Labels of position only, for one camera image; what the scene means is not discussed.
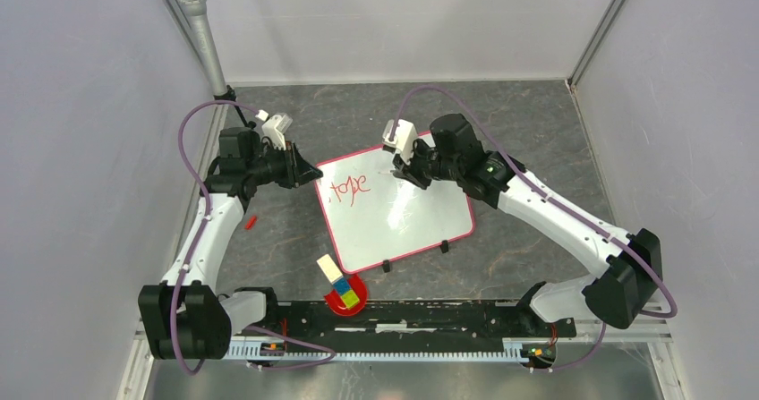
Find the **silver microphone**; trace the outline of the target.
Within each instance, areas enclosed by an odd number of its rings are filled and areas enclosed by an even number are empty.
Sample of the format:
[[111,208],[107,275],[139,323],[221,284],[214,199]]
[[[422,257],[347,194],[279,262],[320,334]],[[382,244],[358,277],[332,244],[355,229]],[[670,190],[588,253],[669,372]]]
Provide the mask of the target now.
[[215,97],[227,93],[226,80],[209,24],[207,0],[178,0],[199,49],[200,61]]

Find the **pink framed whiteboard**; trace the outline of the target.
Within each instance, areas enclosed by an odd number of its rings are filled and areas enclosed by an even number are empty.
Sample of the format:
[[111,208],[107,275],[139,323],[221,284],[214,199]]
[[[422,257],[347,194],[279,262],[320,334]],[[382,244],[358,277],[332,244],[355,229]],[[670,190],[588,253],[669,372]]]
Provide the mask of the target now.
[[394,170],[380,146],[319,163],[315,189],[337,264],[348,274],[439,248],[470,235],[472,204],[451,182],[427,190],[379,172]]

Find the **red marker cap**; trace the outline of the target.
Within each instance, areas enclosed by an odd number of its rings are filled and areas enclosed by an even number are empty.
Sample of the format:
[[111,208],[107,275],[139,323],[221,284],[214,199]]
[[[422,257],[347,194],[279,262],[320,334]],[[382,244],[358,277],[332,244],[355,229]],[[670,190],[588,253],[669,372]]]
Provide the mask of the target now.
[[256,216],[252,216],[252,217],[251,217],[251,218],[250,218],[250,219],[249,219],[249,220],[246,222],[246,224],[244,225],[244,229],[245,229],[245,230],[251,230],[251,229],[254,227],[254,225],[256,224],[256,222],[257,222],[257,219],[258,219],[258,218],[257,218]]

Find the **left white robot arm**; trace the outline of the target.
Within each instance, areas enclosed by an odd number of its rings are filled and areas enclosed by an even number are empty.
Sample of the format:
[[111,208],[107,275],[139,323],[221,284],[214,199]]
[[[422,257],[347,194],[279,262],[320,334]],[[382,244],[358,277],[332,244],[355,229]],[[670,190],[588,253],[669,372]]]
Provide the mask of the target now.
[[294,143],[277,148],[251,128],[224,129],[218,143],[184,245],[161,281],[143,286],[138,296],[149,349],[159,360],[220,360],[247,327],[264,336],[279,328],[272,288],[243,287],[220,299],[218,273],[259,187],[295,189],[323,176]]

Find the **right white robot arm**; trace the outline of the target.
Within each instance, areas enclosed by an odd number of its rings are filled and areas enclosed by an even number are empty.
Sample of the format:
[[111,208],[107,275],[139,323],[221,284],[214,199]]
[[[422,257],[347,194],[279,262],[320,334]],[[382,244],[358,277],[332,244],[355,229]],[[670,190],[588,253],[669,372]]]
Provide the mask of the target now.
[[516,217],[568,251],[586,269],[583,277],[538,283],[516,313],[519,328],[538,336],[552,322],[591,317],[629,328],[662,278],[661,241],[648,229],[632,234],[579,208],[542,183],[524,165],[486,150],[461,114],[431,123],[432,144],[406,120],[391,120],[382,133],[394,175],[425,190],[455,183],[468,197]]

